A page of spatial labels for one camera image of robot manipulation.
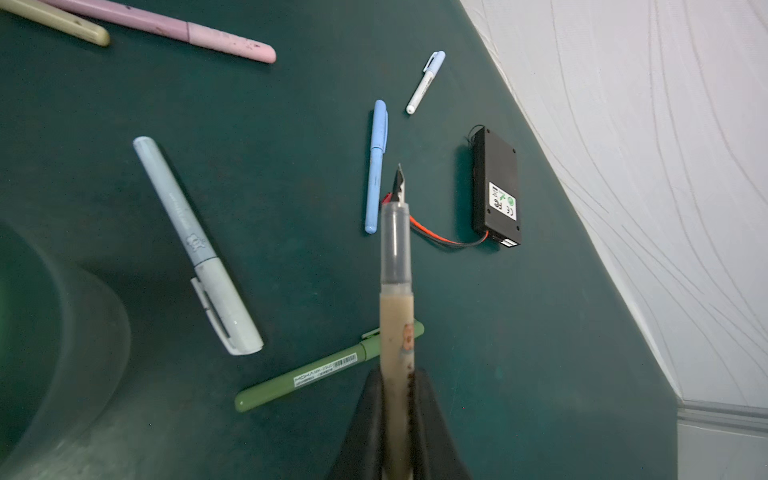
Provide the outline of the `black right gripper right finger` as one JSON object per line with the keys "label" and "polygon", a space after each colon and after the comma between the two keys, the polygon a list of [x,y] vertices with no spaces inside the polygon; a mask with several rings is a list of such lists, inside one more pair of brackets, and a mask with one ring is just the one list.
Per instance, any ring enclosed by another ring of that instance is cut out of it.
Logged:
{"label": "black right gripper right finger", "polygon": [[410,435],[414,479],[470,479],[424,369],[410,380]]}

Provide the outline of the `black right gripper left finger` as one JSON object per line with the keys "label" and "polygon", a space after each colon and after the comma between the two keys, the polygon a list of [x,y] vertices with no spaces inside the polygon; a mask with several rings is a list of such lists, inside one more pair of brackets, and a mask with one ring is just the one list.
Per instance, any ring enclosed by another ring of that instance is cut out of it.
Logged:
{"label": "black right gripper left finger", "polygon": [[383,382],[379,370],[362,394],[327,479],[380,480],[384,458]]}

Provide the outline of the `beige fountain pen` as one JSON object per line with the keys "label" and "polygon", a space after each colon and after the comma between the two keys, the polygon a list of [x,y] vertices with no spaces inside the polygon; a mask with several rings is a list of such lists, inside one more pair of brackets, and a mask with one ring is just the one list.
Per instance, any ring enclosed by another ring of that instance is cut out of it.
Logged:
{"label": "beige fountain pen", "polygon": [[415,365],[410,212],[405,178],[395,173],[392,197],[381,208],[380,371],[383,382],[384,477],[411,479],[409,396]]}

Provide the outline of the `white pen light-blue cap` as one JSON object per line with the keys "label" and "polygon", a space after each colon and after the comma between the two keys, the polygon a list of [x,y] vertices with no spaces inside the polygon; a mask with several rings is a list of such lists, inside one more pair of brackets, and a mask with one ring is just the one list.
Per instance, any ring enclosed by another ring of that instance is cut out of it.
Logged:
{"label": "white pen light-blue cap", "polygon": [[426,92],[430,88],[430,85],[439,72],[445,58],[446,53],[444,51],[435,51],[428,59],[423,68],[422,78],[406,105],[405,112],[408,115],[413,115],[418,109],[424,96],[426,95]]}

